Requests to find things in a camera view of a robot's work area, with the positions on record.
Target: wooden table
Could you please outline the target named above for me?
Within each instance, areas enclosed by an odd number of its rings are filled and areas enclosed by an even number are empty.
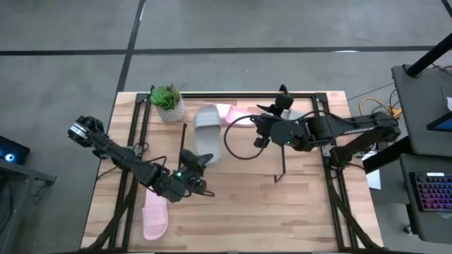
[[[344,92],[326,92],[332,113],[349,117]],[[126,145],[135,92],[120,92],[114,105],[109,136]],[[185,99],[187,113],[183,121],[163,123],[156,109],[151,109],[147,142],[150,149],[143,159],[167,155],[166,167],[177,168],[182,126],[188,123],[185,148],[194,149],[193,116],[204,104],[227,103],[260,113],[256,104],[270,105],[274,99]],[[307,99],[295,99],[293,109],[312,110]],[[233,128],[228,134],[231,148],[241,156],[253,155],[255,128]],[[352,136],[338,139],[344,144]],[[335,251],[337,245],[331,209],[328,202],[325,175],[318,149],[295,152],[286,148],[287,174],[273,183],[273,175],[281,173],[280,148],[270,144],[258,158],[242,161],[233,158],[222,146],[218,165],[206,169],[208,189],[215,198],[192,195],[181,202],[168,204],[169,226],[156,241],[143,236],[141,208],[145,188],[138,187],[129,251],[143,252],[295,252]],[[99,174],[112,168],[105,160]],[[383,245],[379,225],[364,171],[350,167],[344,170],[352,213],[373,241]],[[93,199],[83,234],[81,247],[89,246],[111,219],[117,197],[120,170],[103,176],[95,185]],[[341,219],[343,235],[345,222]],[[118,242],[122,230],[118,233]]]

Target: keyboard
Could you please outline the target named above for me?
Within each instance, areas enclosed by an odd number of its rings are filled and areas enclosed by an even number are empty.
[[[421,212],[452,212],[452,174],[411,173]]]

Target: green plant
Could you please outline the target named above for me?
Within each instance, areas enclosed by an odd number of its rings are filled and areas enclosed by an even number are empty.
[[[161,107],[164,110],[170,110],[177,106],[180,99],[181,95],[179,94],[179,91],[171,84],[154,89],[150,101],[157,107]]]

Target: concrete floor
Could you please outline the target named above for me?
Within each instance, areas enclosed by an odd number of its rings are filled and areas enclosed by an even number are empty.
[[[0,50],[126,49],[138,0],[0,0]],[[439,0],[148,0],[137,49],[433,45],[452,19]],[[133,56],[125,91],[344,90],[392,82],[391,67],[425,52]],[[108,123],[124,56],[0,56],[0,135],[31,148],[28,165],[57,174],[22,223],[17,253],[75,250],[98,167],[66,137],[79,115]],[[437,61],[452,63],[452,54]],[[386,101],[393,86],[369,94]],[[359,113],[361,98],[349,101]],[[365,109],[369,113],[371,103]],[[447,253],[407,236],[405,208],[376,204],[385,247]]]

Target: pink slipper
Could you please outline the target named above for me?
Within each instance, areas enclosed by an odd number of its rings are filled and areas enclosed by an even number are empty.
[[[218,109],[218,113],[220,113],[220,120],[222,124],[229,125],[235,119],[238,119],[242,116],[248,116],[252,114],[251,112],[239,109],[236,106],[232,106],[231,104],[216,104]],[[253,127],[254,123],[250,119],[242,119],[235,123],[235,126],[239,127]]]
[[[142,212],[144,238],[149,241],[159,239],[168,227],[167,200],[146,190],[146,202]]]

